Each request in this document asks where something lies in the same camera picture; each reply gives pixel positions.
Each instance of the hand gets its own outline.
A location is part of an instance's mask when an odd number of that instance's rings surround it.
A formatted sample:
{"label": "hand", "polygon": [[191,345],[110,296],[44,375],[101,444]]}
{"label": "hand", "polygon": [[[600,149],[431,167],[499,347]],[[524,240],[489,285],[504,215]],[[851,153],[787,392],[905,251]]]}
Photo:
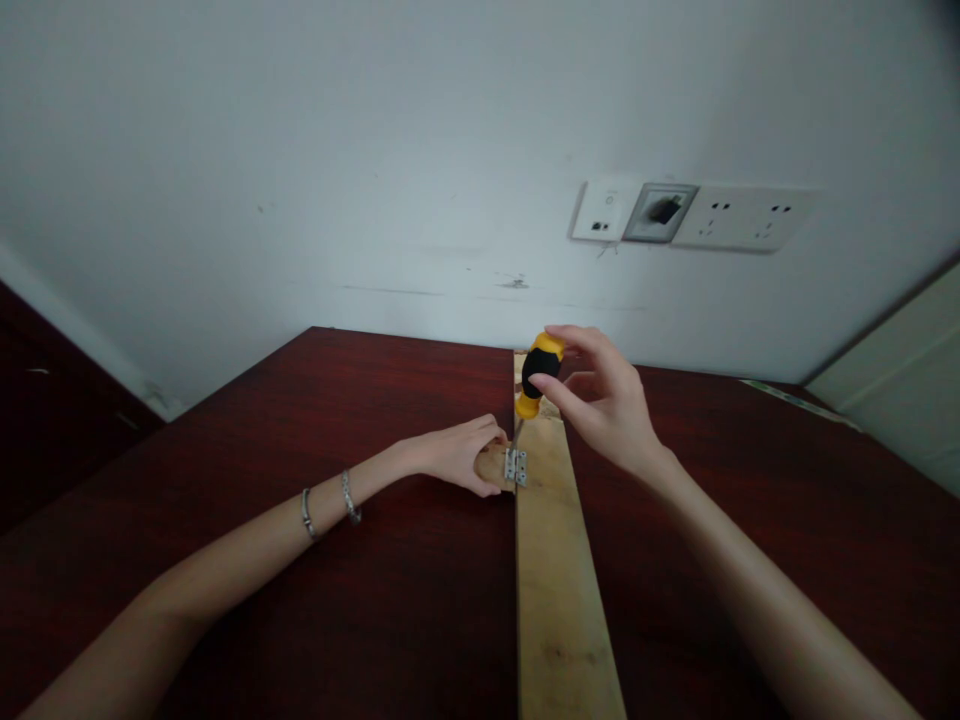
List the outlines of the hand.
{"label": "hand", "polygon": [[473,470],[477,453],[494,438],[506,443],[507,434],[493,415],[454,425],[446,430],[404,440],[412,453],[416,472],[471,490],[480,497],[499,495],[500,488],[484,482]]}
{"label": "hand", "polygon": [[663,474],[673,453],[650,422],[640,374],[610,339],[596,328],[548,325],[566,343],[567,353],[587,357],[593,370],[575,372],[566,383],[538,373],[530,382],[573,423],[594,450],[648,484]]}

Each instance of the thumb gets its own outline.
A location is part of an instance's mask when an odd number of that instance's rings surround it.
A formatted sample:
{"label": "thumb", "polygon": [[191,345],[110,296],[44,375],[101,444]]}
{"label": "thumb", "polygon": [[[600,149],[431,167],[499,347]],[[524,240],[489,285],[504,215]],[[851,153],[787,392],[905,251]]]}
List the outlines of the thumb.
{"label": "thumb", "polygon": [[589,406],[555,377],[545,373],[537,373],[530,376],[530,382],[550,402],[560,408],[560,412],[570,418],[574,424],[581,419],[586,419],[585,416],[590,410]]}

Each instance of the red wooden table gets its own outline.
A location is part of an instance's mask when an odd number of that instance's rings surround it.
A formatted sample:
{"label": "red wooden table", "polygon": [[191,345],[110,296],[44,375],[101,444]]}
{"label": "red wooden table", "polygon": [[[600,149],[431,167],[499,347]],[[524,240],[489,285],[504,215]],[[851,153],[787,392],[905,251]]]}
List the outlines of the red wooden table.
{"label": "red wooden table", "polygon": [[[402,437],[512,417],[507,350],[314,328],[0,539],[0,716],[156,575]],[[960,503],[736,380],[642,371],[662,440],[928,718],[960,713]],[[783,715],[660,508],[568,427],[631,717]],[[170,717],[512,717],[511,496],[425,477],[197,648]]]}

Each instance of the door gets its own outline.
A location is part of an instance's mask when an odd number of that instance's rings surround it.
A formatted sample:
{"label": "door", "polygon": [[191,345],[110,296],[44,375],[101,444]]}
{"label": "door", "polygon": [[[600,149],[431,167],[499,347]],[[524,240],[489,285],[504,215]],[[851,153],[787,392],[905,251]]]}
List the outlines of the door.
{"label": "door", "polygon": [[960,265],[807,389],[960,497]]}

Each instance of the screwdriver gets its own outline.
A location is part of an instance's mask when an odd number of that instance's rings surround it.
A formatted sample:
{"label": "screwdriver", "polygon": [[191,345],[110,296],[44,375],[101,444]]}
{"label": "screwdriver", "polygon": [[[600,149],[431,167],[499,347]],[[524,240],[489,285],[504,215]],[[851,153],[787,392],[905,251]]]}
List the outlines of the screwdriver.
{"label": "screwdriver", "polygon": [[516,432],[513,434],[511,450],[515,451],[517,449],[517,438],[520,437],[520,431],[523,430],[523,423],[535,418],[540,413],[540,398],[543,397],[543,393],[530,382],[530,376],[544,373],[556,377],[560,374],[560,363],[562,361],[563,340],[545,332],[537,335],[537,339],[530,346],[530,352],[527,353],[527,359],[523,361],[523,371],[520,373],[522,389],[516,405],[520,422],[517,423]]}

